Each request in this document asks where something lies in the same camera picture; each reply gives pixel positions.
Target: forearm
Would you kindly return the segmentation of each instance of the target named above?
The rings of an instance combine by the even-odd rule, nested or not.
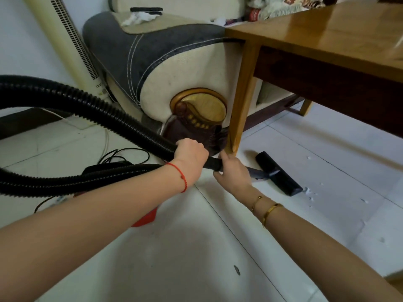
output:
[[[262,194],[251,187],[237,198],[251,208],[259,195]],[[254,211],[260,221],[275,203],[262,196]],[[286,208],[273,210],[267,218],[266,228],[330,302],[402,301],[400,293],[365,262]]]
[[[179,172],[166,165],[90,191],[2,228],[2,301],[36,299],[146,213],[183,189]]]

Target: dark speck on floor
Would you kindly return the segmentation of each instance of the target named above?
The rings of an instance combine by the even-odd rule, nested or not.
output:
[[[239,271],[239,268],[236,267],[235,265],[234,265],[234,268],[235,268],[235,271],[237,272],[237,274],[238,274],[238,275],[241,275],[241,272]]]

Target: table top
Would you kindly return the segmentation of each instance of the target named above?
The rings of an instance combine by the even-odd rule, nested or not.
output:
[[[343,2],[237,25],[226,35],[403,82],[403,4]]]

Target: sofa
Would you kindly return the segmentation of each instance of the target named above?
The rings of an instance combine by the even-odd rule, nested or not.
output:
[[[246,0],[108,2],[110,12],[85,23],[83,39],[111,96],[124,111],[173,142],[193,137],[199,138],[210,154],[222,149],[243,42],[226,38],[225,28],[211,21],[242,17]],[[151,22],[120,26],[130,16],[131,7],[162,7],[164,11]],[[245,128],[300,100],[291,92],[258,81]],[[275,108],[262,112],[269,106]],[[181,121],[168,125],[173,114]]]

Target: tower fan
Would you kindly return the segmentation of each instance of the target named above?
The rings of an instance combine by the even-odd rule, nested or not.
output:
[[[108,92],[91,63],[86,47],[62,0],[24,0],[58,53],[77,87],[110,101]]]

